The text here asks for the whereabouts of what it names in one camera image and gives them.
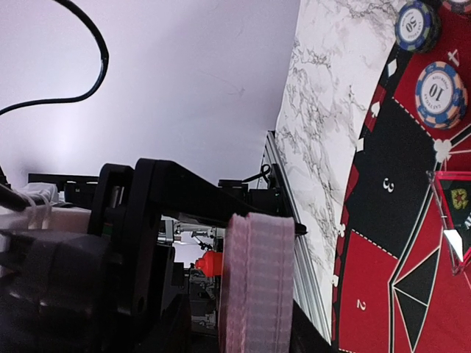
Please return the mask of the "white chip stack seat four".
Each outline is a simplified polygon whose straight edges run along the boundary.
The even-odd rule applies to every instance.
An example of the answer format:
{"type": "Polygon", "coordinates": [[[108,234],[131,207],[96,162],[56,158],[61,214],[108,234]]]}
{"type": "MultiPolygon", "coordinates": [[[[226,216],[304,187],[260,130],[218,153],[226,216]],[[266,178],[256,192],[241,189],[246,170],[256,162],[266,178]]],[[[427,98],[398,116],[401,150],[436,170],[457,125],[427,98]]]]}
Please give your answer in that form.
{"type": "Polygon", "coordinates": [[[468,102],[464,81],[450,64],[433,62],[419,75],[415,88],[415,106],[426,126],[452,129],[464,118],[468,102]]]}

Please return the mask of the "white chip seat five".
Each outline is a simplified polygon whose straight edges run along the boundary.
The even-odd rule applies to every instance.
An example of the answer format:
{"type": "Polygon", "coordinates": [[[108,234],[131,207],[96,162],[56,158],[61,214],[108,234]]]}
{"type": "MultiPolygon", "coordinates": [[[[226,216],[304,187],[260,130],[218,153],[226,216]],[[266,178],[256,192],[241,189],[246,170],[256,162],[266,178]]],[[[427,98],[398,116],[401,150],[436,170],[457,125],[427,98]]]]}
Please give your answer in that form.
{"type": "Polygon", "coordinates": [[[442,6],[459,15],[470,16],[471,13],[471,0],[442,0],[442,6]]]}

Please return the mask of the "red playing card deck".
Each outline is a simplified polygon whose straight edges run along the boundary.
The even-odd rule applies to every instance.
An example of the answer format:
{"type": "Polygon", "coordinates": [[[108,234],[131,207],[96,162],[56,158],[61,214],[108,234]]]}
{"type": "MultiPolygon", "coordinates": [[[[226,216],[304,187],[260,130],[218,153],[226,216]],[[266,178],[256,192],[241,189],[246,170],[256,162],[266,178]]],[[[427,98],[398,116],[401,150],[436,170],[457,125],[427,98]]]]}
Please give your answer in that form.
{"type": "Polygon", "coordinates": [[[225,232],[221,352],[288,352],[294,301],[294,220],[233,215],[225,232]]]}

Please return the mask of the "green chip seat four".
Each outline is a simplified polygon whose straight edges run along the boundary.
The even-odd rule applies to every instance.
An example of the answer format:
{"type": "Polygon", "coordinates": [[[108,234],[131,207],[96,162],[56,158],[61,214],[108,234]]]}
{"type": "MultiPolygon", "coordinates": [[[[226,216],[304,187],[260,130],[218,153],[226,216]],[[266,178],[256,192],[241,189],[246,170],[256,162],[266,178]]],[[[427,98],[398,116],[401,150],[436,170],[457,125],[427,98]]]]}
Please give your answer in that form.
{"type": "Polygon", "coordinates": [[[441,29],[437,11],[422,1],[406,2],[394,25],[397,45],[416,53],[430,52],[439,40],[441,29]]]}

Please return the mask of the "small black triangle marker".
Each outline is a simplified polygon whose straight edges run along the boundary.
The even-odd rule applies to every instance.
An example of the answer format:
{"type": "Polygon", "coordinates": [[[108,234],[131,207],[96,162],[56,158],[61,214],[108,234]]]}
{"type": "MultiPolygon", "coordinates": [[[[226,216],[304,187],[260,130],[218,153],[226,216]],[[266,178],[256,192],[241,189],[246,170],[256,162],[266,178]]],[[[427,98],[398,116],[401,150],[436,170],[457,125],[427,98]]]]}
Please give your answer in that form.
{"type": "Polygon", "coordinates": [[[453,275],[470,265],[470,172],[428,171],[443,234],[450,249],[453,275]]]}

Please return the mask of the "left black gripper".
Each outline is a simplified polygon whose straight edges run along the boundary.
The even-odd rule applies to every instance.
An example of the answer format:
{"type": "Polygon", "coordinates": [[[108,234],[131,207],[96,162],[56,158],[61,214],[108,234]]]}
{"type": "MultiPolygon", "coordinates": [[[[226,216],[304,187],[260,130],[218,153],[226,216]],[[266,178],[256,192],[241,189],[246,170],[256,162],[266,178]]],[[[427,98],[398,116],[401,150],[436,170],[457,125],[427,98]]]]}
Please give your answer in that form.
{"type": "MultiPolygon", "coordinates": [[[[105,165],[86,233],[3,230],[3,352],[190,352],[191,295],[164,217],[226,229],[233,215],[292,218],[277,166],[212,185],[181,165],[141,159],[105,165]]],[[[306,232],[294,220],[295,238],[306,232]]]]}

